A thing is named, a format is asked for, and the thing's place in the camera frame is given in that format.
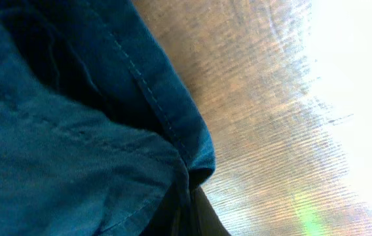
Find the navy blue shorts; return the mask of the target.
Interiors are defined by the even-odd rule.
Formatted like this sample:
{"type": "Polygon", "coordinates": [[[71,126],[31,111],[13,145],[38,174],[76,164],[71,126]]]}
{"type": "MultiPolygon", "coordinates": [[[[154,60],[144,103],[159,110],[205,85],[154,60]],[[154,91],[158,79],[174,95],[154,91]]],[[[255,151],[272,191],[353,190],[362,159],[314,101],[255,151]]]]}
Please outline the navy blue shorts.
{"type": "Polygon", "coordinates": [[[214,171],[131,1],[0,1],[0,235],[194,235],[214,171]]]}

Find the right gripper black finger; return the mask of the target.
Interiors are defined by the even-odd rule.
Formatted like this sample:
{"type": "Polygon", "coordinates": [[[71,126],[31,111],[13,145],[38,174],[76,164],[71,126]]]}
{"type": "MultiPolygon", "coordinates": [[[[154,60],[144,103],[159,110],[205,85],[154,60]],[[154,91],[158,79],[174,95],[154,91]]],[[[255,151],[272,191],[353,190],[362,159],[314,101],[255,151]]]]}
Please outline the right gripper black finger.
{"type": "Polygon", "coordinates": [[[231,236],[201,187],[191,193],[191,216],[194,235],[231,236]]]}

